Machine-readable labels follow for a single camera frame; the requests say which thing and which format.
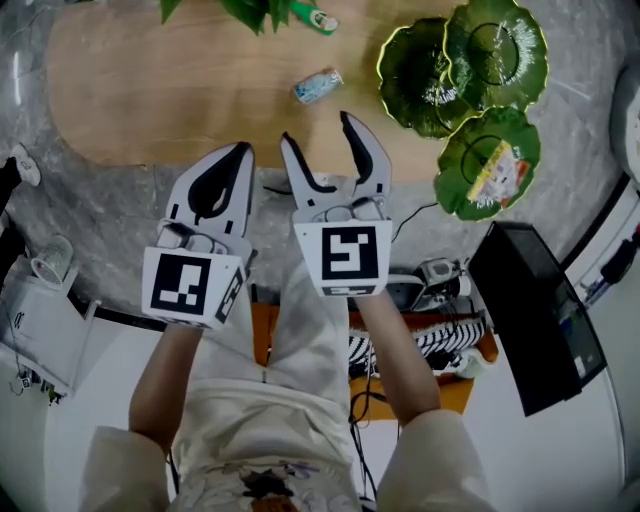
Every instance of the green leaf-shaped plate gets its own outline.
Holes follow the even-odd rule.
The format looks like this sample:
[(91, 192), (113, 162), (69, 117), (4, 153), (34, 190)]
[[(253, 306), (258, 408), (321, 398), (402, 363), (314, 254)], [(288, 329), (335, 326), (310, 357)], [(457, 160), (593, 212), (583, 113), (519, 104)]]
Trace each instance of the green leaf-shaped plate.
[[(528, 170), (518, 192), (506, 204), (492, 202), (478, 206), (467, 194), (498, 145), (507, 142), (517, 160), (526, 162)], [(527, 121), (524, 112), (512, 107), (488, 109), (482, 117), (472, 117), (454, 133), (438, 158), (440, 172), (435, 178), (436, 198), (447, 213), (461, 220), (482, 220), (509, 208), (531, 185), (540, 161), (538, 130)]]
[(476, 113), (458, 97), (447, 77), (444, 25), (444, 18), (425, 18), (397, 29), (378, 59), (380, 95), (387, 113), (420, 136), (436, 139), (451, 135)]
[(513, 0), (470, 0), (446, 23), (449, 78), (476, 110), (535, 103), (547, 83), (547, 43), (527, 9)]

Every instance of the black device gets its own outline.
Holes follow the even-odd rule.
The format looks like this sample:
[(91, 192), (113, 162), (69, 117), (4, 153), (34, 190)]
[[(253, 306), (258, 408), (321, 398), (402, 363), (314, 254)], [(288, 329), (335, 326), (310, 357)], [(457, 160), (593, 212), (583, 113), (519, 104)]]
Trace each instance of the black device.
[(494, 222), (468, 266), (525, 416), (580, 393), (606, 367), (591, 321), (535, 228)]

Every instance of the wooden table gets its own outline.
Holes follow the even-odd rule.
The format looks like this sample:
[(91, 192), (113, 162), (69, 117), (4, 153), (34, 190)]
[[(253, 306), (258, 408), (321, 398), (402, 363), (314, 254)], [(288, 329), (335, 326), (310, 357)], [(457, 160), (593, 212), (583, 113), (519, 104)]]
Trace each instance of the wooden table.
[[(185, 164), (246, 140), (256, 164), (282, 168), (288, 131), (313, 171), (355, 173), (339, 111), (366, 123), (389, 153), (394, 181), (437, 173), (443, 142), (387, 116), (376, 63), (394, 28), (448, 16), (456, 0), (321, 0), (340, 20), (323, 36), (291, 17), (256, 37), (212, 0), (184, 0), (165, 25), (158, 3), (89, 2), (62, 8), (47, 50), (51, 113), (78, 153), (105, 165)], [(335, 67), (345, 85), (312, 105), (291, 87)]]

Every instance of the person's leg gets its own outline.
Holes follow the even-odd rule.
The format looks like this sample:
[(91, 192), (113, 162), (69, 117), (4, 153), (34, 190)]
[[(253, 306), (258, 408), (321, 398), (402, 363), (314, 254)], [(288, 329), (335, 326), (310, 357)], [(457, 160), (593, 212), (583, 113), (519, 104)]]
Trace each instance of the person's leg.
[(284, 268), (269, 382), (329, 399), (348, 413), (347, 301), (318, 295), (293, 227)]
[(191, 370), (190, 380), (239, 379), (262, 381), (264, 368), (253, 356), (251, 301), (245, 287), (233, 304), (225, 327), (205, 331)]

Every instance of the gray marble floor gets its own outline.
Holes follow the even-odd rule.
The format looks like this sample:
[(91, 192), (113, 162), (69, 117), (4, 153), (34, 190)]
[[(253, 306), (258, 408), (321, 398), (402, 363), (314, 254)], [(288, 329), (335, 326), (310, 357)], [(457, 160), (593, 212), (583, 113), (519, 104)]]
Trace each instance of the gray marble floor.
[[(562, 257), (593, 220), (620, 176), (609, 150), (608, 116), (623, 59), (639, 46), (633, 0), (523, 0), (549, 44), (551, 75), (528, 112), (543, 155), (526, 196), (503, 219), (530, 222)], [(105, 169), (71, 150), (52, 124), (44, 52), (62, 0), (7, 0), (0, 7), (0, 158), (21, 142), (42, 170), (37, 188), (21, 185), (7, 210), (33, 250), (67, 236), (80, 265), (76, 290), (107, 307), (138, 314), (144, 247), (155, 239), (167, 194), (183, 168)], [(278, 185), (277, 171), (259, 176)], [(278, 288), (293, 200), (255, 187), (249, 236), (259, 256), (252, 280)], [(431, 181), (395, 186), (390, 215), (399, 223), (435, 198)], [(463, 223), (434, 207), (402, 230), (392, 263), (472, 255), (489, 223)]]

